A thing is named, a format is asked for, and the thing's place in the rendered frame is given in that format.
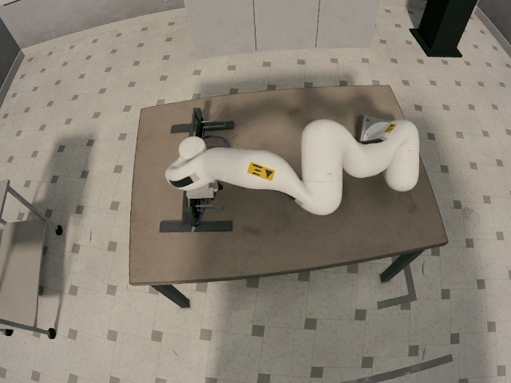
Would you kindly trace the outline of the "dark grey metal rack with hooks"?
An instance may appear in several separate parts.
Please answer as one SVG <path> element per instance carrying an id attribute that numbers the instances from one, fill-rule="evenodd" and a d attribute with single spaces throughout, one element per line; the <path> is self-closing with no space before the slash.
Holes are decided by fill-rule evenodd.
<path id="1" fill-rule="evenodd" d="M 195 124 L 196 121 L 196 124 Z M 204 121 L 200 108 L 193 108 L 192 112 L 192 125 L 182 124 L 173 125 L 171 127 L 171 133 L 189 132 L 189 136 L 193 136 L 193 132 L 196 132 L 197 137 L 204 140 L 208 137 L 204 135 L 204 131 L 209 130 L 221 130 L 221 129 L 233 129 L 233 121 L 221 121 L 214 122 L 217 120 Z M 210 122 L 210 123 L 204 123 Z M 225 124 L 226 123 L 226 124 Z M 191 128 L 190 128 L 191 125 Z M 219 125 L 219 126 L 216 126 Z M 200 207 L 209 207 L 214 205 L 200 205 L 200 199 L 190 199 L 190 206 L 188 207 L 188 197 L 186 196 L 187 191 L 184 191 L 183 195 L 183 207 L 182 207 L 182 220 L 181 222 L 166 222 L 160 223 L 159 232 L 191 232 L 194 224 L 200 218 Z M 194 208 L 195 203 L 195 208 Z M 184 210 L 184 212 L 183 212 Z M 194 210 L 194 211 L 193 211 Z M 188 222 L 186 222 L 186 219 Z M 191 226 L 190 226 L 191 225 Z M 198 223 L 198 227 L 194 232 L 204 231 L 232 231 L 232 220 L 229 221 L 202 221 Z"/>

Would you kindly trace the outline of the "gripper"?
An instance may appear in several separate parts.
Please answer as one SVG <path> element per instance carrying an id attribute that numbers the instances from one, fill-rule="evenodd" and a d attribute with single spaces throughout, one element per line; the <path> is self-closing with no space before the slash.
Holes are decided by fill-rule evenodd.
<path id="1" fill-rule="evenodd" d="M 219 180 L 213 180 L 209 183 L 209 187 L 214 189 L 214 197 L 216 197 L 216 192 L 223 189 L 223 185 L 219 183 Z"/>

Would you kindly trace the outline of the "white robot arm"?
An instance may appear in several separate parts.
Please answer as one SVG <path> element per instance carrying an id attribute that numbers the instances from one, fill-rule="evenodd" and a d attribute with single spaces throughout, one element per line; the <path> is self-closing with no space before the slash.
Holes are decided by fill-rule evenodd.
<path id="1" fill-rule="evenodd" d="M 201 138 L 190 136 L 181 142 L 179 153 L 165 177 L 187 191 L 188 199 L 214 198 L 209 183 L 221 180 L 282 192 L 316 215 L 328 215 L 340 205 L 343 169 L 358 178 L 382 172 L 388 186 L 399 192 L 412 189 L 419 172 L 418 130 L 409 120 L 375 123 L 362 141 L 335 121 L 312 121 L 301 136 L 301 181 L 283 158 L 269 151 L 207 150 Z"/>

